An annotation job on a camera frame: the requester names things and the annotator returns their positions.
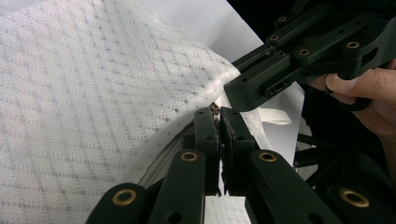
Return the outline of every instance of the human hand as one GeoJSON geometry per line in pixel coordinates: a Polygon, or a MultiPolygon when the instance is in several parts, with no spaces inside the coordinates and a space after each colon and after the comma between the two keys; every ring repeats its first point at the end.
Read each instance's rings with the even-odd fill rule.
{"type": "Polygon", "coordinates": [[[366,108],[352,113],[380,139],[396,195],[396,59],[386,69],[371,69],[352,80],[330,74],[308,84],[322,91],[327,86],[331,96],[344,104],[354,104],[357,97],[372,99],[366,108]]]}

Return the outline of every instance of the black mechanical linkage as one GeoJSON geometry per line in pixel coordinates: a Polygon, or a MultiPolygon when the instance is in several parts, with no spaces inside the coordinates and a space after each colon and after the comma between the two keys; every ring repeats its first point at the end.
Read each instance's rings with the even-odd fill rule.
{"type": "Polygon", "coordinates": [[[87,223],[204,223],[205,196],[218,194],[218,178],[211,173],[219,173],[214,168],[219,154],[225,192],[246,198],[251,223],[396,223],[390,180],[367,156],[345,155],[314,141],[320,145],[315,149],[323,149],[308,149],[294,162],[297,167],[321,164],[304,181],[280,154],[258,147],[240,113],[227,107],[219,111],[219,127],[209,107],[195,113],[195,135],[186,138],[194,144],[176,153],[165,178],[148,189],[115,186],[87,223]],[[328,185],[329,174],[340,170],[339,179],[328,185]]]}
{"type": "MultiPolygon", "coordinates": [[[[278,18],[277,30],[263,46],[233,63],[241,75],[224,86],[233,109],[255,109],[295,81],[308,83],[332,73],[350,80],[396,58],[396,10],[381,13],[327,2],[296,9],[305,2],[278,18]]],[[[340,106],[356,111],[368,104],[358,99],[356,105],[340,106]]]]}

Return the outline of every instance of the white fabric tag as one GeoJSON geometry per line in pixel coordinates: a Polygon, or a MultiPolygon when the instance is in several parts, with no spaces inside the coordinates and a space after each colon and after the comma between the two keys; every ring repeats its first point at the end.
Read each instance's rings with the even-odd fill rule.
{"type": "Polygon", "coordinates": [[[262,122],[273,123],[277,125],[291,124],[288,114],[283,110],[272,108],[259,108],[258,110],[262,122]]]}

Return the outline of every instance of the white mesh fabric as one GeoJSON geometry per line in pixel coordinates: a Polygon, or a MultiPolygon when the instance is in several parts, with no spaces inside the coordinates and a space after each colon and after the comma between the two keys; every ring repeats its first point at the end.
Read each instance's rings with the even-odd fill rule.
{"type": "Polygon", "coordinates": [[[238,74],[137,0],[1,1],[0,222],[85,222],[238,74]]]}

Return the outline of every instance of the screw hole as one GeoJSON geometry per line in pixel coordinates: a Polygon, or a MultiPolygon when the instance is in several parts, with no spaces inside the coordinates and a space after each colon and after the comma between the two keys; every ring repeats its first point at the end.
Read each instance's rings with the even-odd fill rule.
{"type": "Polygon", "coordinates": [[[196,161],[198,159],[198,155],[193,152],[185,152],[181,154],[181,159],[183,161],[196,161]]]}
{"type": "Polygon", "coordinates": [[[113,203],[124,206],[132,203],[136,198],[136,191],[132,189],[121,189],[113,196],[113,203]]]}
{"type": "Polygon", "coordinates": [[[270,40],[278,40],[279,35],[271,35],[270,40]]]}
{"type": "Polygon", "coordinates": [[[309,50],[308,50],[308,49],[302,49],[302,50],[300,50],[300,55],[305,56],[305,55],[308,55],[308,54],[309,54],[309,50]]]}
{"type": "Polygon", "coordinates": [[[349,49],[356,49],[359,47],[359,45],[360,45],[359,42],[352,41],[352,42],[347,43],[346,47],[349,49]]]}
{"type": "Polygon", "coordinates": [[[366,197],[352,189],[341,189],[340,195],[341,198],[344,199],[344,201],[354,206],[368,207],[370,205],[370,202],[366,197]]]}
{"type": "Polygon", "coordinates": [[[262,159],[262,161],[276,161],[276,156],[268,152],[263,152],[260,154],[260,159],[262,159]]]}
{"type": "Polygon", "coordinates": [[[283,22],[283,21],[286,21],[287,19],[288,19],[287,17],[281,17],[281,18],[279,18],[277,20],[280,21],[280,22],[283,22]]]}

